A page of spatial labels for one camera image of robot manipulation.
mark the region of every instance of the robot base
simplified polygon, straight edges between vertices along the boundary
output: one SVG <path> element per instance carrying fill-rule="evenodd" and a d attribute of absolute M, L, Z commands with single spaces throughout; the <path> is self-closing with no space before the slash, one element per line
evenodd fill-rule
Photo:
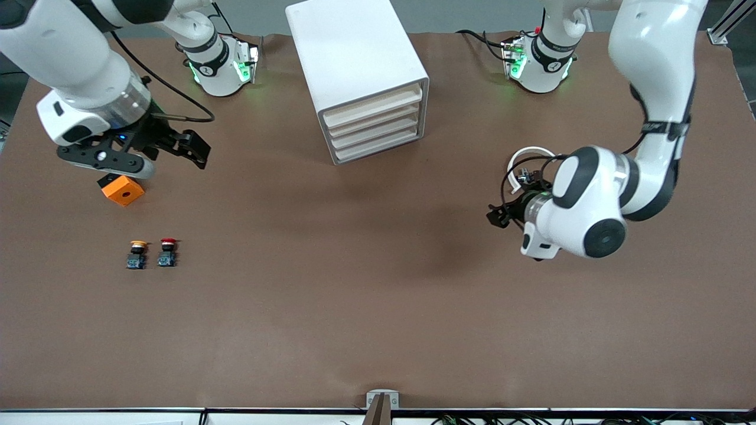
<path fill-rule="evenodd" d="M 505 43 L 501 46 L 502 57 L 514 60 L 510 64 L 504 62 L 504 74 L 508 79 L 517 81 L 525 90 L 534 93 L 548 93 L 553 91 L 559 84 L 567 78 L 567 72 L 572 59 L 567 64 L 562 65 L 554 62 L 555 70 L 547 72 L 531 54 L 531 44 L 536 40 L 535 37 L 522 36 L 514 39 L 511 43 Z"/>
<path fill-rule="evenodd" d="M 217 69 L 214 76 L 205 75 L 206 73 L 212 74 L 212 69 L 205 70 L 202 66 L 195 69 L 195 66 L 189 63 L 194 74 L 194 81 L 201 85 L 209 95 L 216 97 L 232 95 L 248 82 L 253 84 L 259 59 L 258 46 L 251 45 L 234 36 L 220 35 L 220 37 L 228 46 L 230 54 L 225 64 Z"/>

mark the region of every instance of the gray floor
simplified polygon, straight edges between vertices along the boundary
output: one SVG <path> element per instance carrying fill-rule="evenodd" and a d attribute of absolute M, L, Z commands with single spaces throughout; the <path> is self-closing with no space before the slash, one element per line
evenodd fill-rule
<path fill-rule="evenodd" d="M 218 0 L 234 31 L 250 35 L 289 34 L 284 14 L 287 5 L 299 0 Z M 452 33 L 458 29 L 489 32 L 531 29 L 541 22 L 538 0 L 392 0 L 399 19 L 409 33 Z M 730 0 L 710 0 L 701 29 L 712 26 L 727 9 Z M 203 11 L 210 15 L 211 8 Z M 596 31 L 609 31 L 614 12 L 591 12 Z M 756 14 L 735 28 L 728 39 L 735 65 L 748 99 L 756 99 Z M 223 27 L 223 21 L 215 19 Z M 149 25 L 133 26 L 119 31 L 122 37 L 165 37 Z M 17 70 L 0 55 L 0 73 Z M 0 76 L 0 119 L 12 123 L 16 107 L 26 86 L 26 76 Z"/>

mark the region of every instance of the metal bracket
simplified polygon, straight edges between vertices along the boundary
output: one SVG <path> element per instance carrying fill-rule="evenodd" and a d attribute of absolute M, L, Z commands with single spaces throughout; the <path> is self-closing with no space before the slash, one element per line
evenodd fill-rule
<path fill-rule="evenodd" d="M 713 34 L 712 31 L 713 31 L 712 28 L 707 28 L 706 29 L 706 35 L 709 37 L 709 41 L 711 42 L 711 44 L 713 44 L 713 45 L 727 45 L 727 37 L 726 36 L 722 36 L 721 39 L 716 40 L 716 38 L 714 37 L 714 34 Z"/>
<path fill-rule="evenodd" d="M 368 391 L 365 396 L 365 408 L 369 409 L 370 405 L 373 404 L 374 400 L 377 400 L 377 397 L 380 396 L 381 393 L 386 394 L 389 398 L 391 410 L 399 409 L 399 391 L 393 389 L 373 389 Z"/>

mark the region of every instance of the brown table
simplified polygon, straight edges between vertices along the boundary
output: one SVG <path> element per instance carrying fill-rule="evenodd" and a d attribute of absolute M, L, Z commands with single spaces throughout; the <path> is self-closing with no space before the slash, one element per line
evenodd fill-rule
<path fill-rule="evenodd" d="M 212 145 L 207 169 L 162 154 L 128 208 L 56 158 L 30 84 L 0 156 L 0 407 L 346 407 L 376 387 L 405 407 L 752 407 L 756 126 L 730 51 L 698 39 L 671 205 L 609 258 L 538 263 L 486 205 L 520 147 L 637 139 L 608 36 L 548 95 L 465 36 L 411 39 L 426 137 L 345 166 L 291 38 L 266 37 L 258 84 L 229 98 L 203 95 L 172 41 L 128 40 L 218 116 L 175 126 Z M 178 267 L 156 267 L 161 237 Z M 135 238 L 154 243 L 144 271 L 124 268 Z"/>

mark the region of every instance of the wire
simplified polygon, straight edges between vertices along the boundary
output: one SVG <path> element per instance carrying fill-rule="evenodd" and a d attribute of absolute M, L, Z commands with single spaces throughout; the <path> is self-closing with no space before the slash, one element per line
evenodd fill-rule
<path fill-rule="evenodd" d="M 443 414 L 440 418 L 434 420 L 431 422 L 431 425 L 441 422 L 443 425 L 476 425 L 473 420 L 471 420 L 468 417 L 462 417 L 457 415 L 451 415 L 451 414 Z"/>
<path fill-rule="evenodd" d="M 538 183 L 541 185 L 541 189 L 547 191 L 546 184 L 544 183 L 544 171 L 546 170 L 546 166 L 551 164 L 554 161 L 563 161 L 567 159 L 567 155 L 554 155 L 553 157 L 546 160 L 546 162 L 541 166 L 541 174 L 538 175 Z"/>
<path fill-rule="evenodd" d="M 532 420 L 535 425 L 550 425 L 550 423 L 549 423 L 548 420 L 545 420 L 545 419 L 543 419 L 540 416 L 536 416 L 534 414 L 529 414 L 527 412 L 517 412 L 517 413 L 520 413 L 523 416 L 527 417 L 528 419 Z"/>
<path fill-rule="evenodd" d="M 488 39 L 485 36 L 485 31 L 483 31 L 483 40 L 485 40 L 485 47 L 488 48 L 488 51 L 490 51 L 491 54 L 493 54 L 495 58 L 497 58 L 498 60 L 501 60 L 503 62 L 507 62 L 508 64 L 514 64 L 515 63 L 514 59 L 509 59 L 508 57 L 501 57 L 498 54 L 496 54 L 496 52 L 494 51 L 494 49 L 491 47 L 491 42 L 489 42 Z"/>
<path fill-rule="evenodd" d="M 515 168 L 517 168 L 520 164 L 527 163 L 528 161 L 532 160 L 550 160 L 552 157 L 547 157 L 545 155 L 536 155 L 534 157 L 527 157 L 522 160 L 517 161 L 512 165 L 512 167 L 507 171 L 506 174 L 504 174 L 504 177 L 501 179 L 501 187 L 499 190 L 499 194 L 501 195 L 501 208 L 504 210 L 504 213 L 507 214 L 508 217 L 512 219 L 512 221 L 517 225 L 517 227 L 520 228 L 520 230 L 524 231 L 525 227 L 517 221 L 514 217 L 510 215 L 509 207 L 507 207 L 507 201 L 504 199 L 504 185 L 507 183 L 507 177 L 509 177 L 510 174 L 512 174 L 512 171 L 514 171 Z"/>
<path fill-rule="evenodd" d="M 212 113 L 211 110 L 207 109 L 204 105 L 202 105 L 200 102 L 195 101 L 193 98 L 189 97 L 189 95 L 185 94 L 181 90 L 177 89 L 176 87 L 170 85 L 166 80 L 160 78 L 159 75 L 155 74 L 150 68 L 147 67 L 147 65 L 143 64 L 141 60 L 139 60 L 134 54 L 129 50 L 129 48 L 126 47 L 126 45 L 123 44 L 120 38 L 118 38 L 118 35 L 116 35 L 115 31 L 110 31 L 110 34 L 113 36 L 113 39 L 116 40 L 116 43 L 118 43 L 119 46 L 123 49 L 123 51 L 141 67 L 141 69 L 145 70 L 148 74 L 150 74 L 154 79 L 157 81 L 160 81 L 165 87 L 170 88 L 173 90 L 174 93 L 177 95 L 183 97 L 187 101 L 190 101 L 194 106 L 200 108 L 204 113 L 208 115 L 208 118 L 192 118 L 190 116 L 179 116 L 179 115 L 161 115 L 160 117 L 163 119 L 172 119 L 174 121 L 188 121 L 190 123 L 211 123 L 215 121 L 215 114 Z"/>
<path fill-rule="evenodd" d="M 630 152 L 632 152 L 633 150 L 635 150 L 637 147 L 639 147 L 640 146 L 640 142 L 643 141 L 644 137 L 646 137 L 645 134 L 640 135 L 640 138 L 638 138 L 638 141 L 636 141 L 635 144 L 633 144 L 633 146 L 630 146 L 628 149 L 625 149 L 624 152 L 622 152 L 622 154 L 623 155 L 627 155 Z"/>
<path fill-rule="evenodd" d="M 223 11 L 221 10 L 220 6 L 218 6 L 217 3 L 213 2 L 212 3 L 212 8 L 214 8 L 215 12 L 217 12 L 219 15 L 221 15 L 221 17 L 223 18 L 223 21 L 226 22 L 226 26 L 228 27 L 228 32 L 230 32 L 231 34 L 233 34 L 234 31 L 231 29 L 231 25 L 228 23 L 228 19 L 226 19 L 226 15 L 223 14 Z"/>
<path fill-rule="evenodd" d="M 489 42 L 487 39 L 484 39 L 483 37 L 479 36 L 477 33 L 474 33 L 473 31 L 470 31 L 469 29 L 460 29 L 459 31 L 457 31 L 457 34 L 469 34 L 469 35 L 475 37 L 476 39 L 478 39 L 478 41 L 481 42 L 481 43 L 487 43 L 488 45 L 491 45 L 491 46 L 494 46 L 494 47 L 501 47 L 501 45 L 498 45 L 498 44 L 496 44 L 494 42 Z"/>
<path fill-rule="evenodd" d="M 620 419 L 617 417 L 607 417 L 606 419 L 602 420 L 600 425 L 632 425 L 632 424 L 638 424 L 637 420 L 626 420 L 626 419 Z"/>
<path fill-rule="evenodd" d="M 209 415 L 207 409 L 202 410 L 202 412 L 200 412 L 200 420 L 199 422 L 197 422 L 197 425 L 206 425 L 208 416 Z"/>
<path fill-rule="evenodd" d="M 670 419 L 672 419 L 673 417 L 676 417 L 676 416 L 684 416 L 684 417 L 686 417 L 686 419 L 690 418 L 691 420 L 700 420 L 705 425 L 711 425 L 713 423 L 712 421 L 719 421 L 721 423 L 724 423 L 723 420 L 721 420 L 719 418 L 716 418 L 716 417 L 709 417 L 709 416 L 706 416 L 706 415 L 703 415 L 703 414 L 691 413 L 691 412 L 686 412 L 686 411 L 676 411 L 673 414 L 665 417 L 664 419 L 657 420 L 654 423 L 656 423 L 657 425 L 661 425 L 662 423 L 664 423 L 664 422 L 666 422 L 666 421 L 668 421 L 668 420 L 670 420 Z"/>
<path fill-rule="evenodd" d="M 473 31 L 470 31 L 469 29 L 460 29 L 456 33 L 457 34 L 469 34 L 469 35 L 475 37 L 479 42 L 485 44 L 485 46 L 488 47 L 488 51 L 490 51 L 491 54 L 493 54 L 495 58 L 497 58 L 498 60 L 501 60 L 503 62 L 507 62 L 508 64 L 513 64 L 514 63 L 513 59 L 504 58 L 504 57 L 501 57 L 498 54 L 496 54 L 496 52 L 494 51 L 493 48 L 494 47 L 495 48 L 501 48 L 502 43 L 512 42 L 514 39 L 517 38 L 516 36 L 509 37 L 508 39 L 503 40 L 501 43 L 494 43 L 494 42 L 488 40 L 488 37 L 485 36 L 485 31 L 483 31 L 483 36 L 479 36 L 477 33 L 473 32 Z"/>

